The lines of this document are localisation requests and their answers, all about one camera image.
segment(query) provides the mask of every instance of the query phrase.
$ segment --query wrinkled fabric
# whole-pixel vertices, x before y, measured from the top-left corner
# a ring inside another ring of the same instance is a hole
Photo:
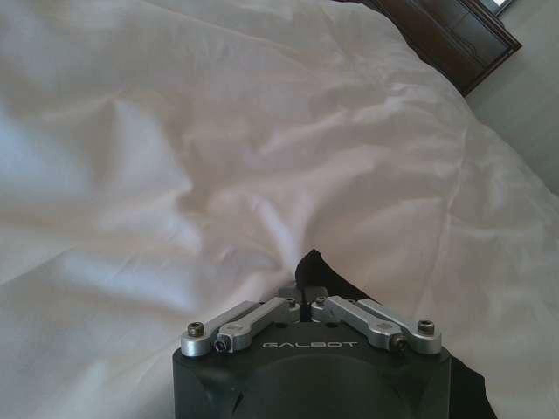
[[[0,80],[0,417],[172,418],[186,324],[312,248],[559,416],[558,201],[385,17],[3,0]]]

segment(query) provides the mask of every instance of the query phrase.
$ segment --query wooden cabinet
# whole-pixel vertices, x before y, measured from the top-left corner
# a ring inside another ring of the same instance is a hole
[[[479,0],[361,0],[466,96],[521,44]]]

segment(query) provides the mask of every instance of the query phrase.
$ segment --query screw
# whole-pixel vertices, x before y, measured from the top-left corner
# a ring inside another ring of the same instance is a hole
[[[420,320],[418,322],[418,331],[422,334],[432,336],[435,334],[435,324],[430,320]]]
[[[204,336],[204,323],[200,323],[199,321],[190,323],[187,327],[187,331],[191,338],[199,338],[200,336]]]
[[[407,345],[408,342],[406,342],[405,337],[402,334],[395,334],[390,338],[389,350],[391,352],[403,352]]]
[[[229,336],[219,336],[215,342],[213,342],[213,347],[220,354],[227,352],[231,349],[231,338]]]

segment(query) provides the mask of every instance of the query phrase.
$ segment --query black cloth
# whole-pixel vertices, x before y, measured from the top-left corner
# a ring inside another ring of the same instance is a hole
[[[323,286],[329,295],[345,299],[372,299],[356,286],[338,275],[316,251],[310,251],[297,266],[295,282],[303,294],[307,286]],[[301,319],[310,319],[308,305],[301,307]],[[496,419],[486,396],[485,379],[468,368],[458,358],[452,357],[450,419]]]

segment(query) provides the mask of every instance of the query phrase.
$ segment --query wooden furniture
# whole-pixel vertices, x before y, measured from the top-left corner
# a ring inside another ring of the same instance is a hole
[[[466,96],[521,44],[479,0],[355,0],[388,17]]]

